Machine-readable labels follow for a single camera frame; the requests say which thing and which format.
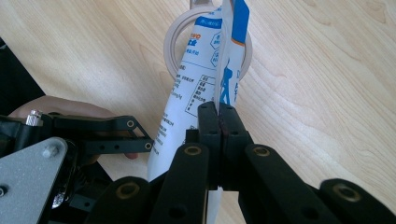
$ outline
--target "white tape roll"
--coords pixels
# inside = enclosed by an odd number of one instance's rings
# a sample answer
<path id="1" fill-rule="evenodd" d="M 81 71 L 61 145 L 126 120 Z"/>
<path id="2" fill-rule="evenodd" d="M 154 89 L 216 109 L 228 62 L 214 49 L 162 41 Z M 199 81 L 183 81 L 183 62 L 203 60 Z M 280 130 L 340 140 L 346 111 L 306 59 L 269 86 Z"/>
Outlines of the white tape roll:
<path id="1" fill-rule="evenodd" d="M 175 44 L 181 32 L 198 17 L 208 12 L 216 10 L 216 7 L 194 7 L 193 9 L 179 16 L 169 27 L 163 41 L 163 57 L 165 58 L 166 67 L 174 79 L 176 79 L 179 62 L 175 56 Z M 245 44 L 245 57 L 242 63 L 241 79 L 250 67 L 251 57 L 253 55 L 253 47 L 249 33 Z"/>

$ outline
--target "light wood surface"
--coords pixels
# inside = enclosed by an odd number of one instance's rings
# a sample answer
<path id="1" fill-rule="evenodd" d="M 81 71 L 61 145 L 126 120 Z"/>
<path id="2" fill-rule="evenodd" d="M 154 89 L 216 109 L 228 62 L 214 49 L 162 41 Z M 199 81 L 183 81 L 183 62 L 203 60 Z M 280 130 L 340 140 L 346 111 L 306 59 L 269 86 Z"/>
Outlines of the light wood surface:
<path id="1" fill-rule="evenodd" d="M 340 177 L 396 213 L 396 1 L 250 1 L 253 60 L 237 110 L 308 184 Z M 0 1 L 0 36 L 46 94 L 134 115 L 155 136 L 173 79 L 163 38 L 179 0 Z M 146 156 L 106 156 L 113 178 Z M 234 193 L 218 223 L 241 223 Z"/>

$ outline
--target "black sleeve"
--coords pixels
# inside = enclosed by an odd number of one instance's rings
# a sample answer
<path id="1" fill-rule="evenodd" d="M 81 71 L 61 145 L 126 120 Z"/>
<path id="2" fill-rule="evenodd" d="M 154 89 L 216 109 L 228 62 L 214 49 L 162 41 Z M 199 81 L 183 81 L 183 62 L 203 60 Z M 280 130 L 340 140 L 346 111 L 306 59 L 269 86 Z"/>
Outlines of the black sleeve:
<path id="1" fill-rule="evenodd" d="M 0 115 L 45 95 L 0 38 Z"/>

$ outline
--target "hexagon icon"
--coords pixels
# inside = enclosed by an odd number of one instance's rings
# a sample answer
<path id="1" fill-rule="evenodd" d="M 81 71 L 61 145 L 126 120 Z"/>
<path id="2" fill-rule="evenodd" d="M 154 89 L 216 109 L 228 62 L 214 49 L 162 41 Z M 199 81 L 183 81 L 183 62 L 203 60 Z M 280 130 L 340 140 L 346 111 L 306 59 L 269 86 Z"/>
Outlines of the hexagon icon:
<path id="1" fill-rule="evenodd" d="M 213 49 L 218 49 L 220 47 L 220 32 L 213 35 L 212 41 L 210 41 L 210 45 Z"/>
<path id="2" fill-rule="evenodd" d="M 212 62 L 213 66 L 218 66 L 218 60 L 219 60 L 219 50 L 216 49 L 215 52 L 212 55 L 212 58 L 210 59 L 210 62 Z"/>

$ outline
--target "human hand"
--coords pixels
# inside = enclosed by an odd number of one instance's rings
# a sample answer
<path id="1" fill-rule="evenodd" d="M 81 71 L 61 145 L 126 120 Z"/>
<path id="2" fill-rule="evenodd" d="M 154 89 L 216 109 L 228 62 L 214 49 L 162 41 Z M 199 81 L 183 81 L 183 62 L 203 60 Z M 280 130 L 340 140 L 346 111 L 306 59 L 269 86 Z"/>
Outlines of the human hand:
<path id="1" fill-rule="evenodd" d="M 65 100 L 53 96 L 42 96 L 37 98 L 14 110 L 11 114 L 9 114 L 9 116 L 14 118 L 26 118 L 32 109 L 40 110 L 44 114 L 57 112 L 62 115 L 75 115 L 94 118 L 116 117 L 114 113 L 102 107 L 78 101 Z M 125 153 L 125 156 L 133 160 L 137 158 L 137 153 Z"/>

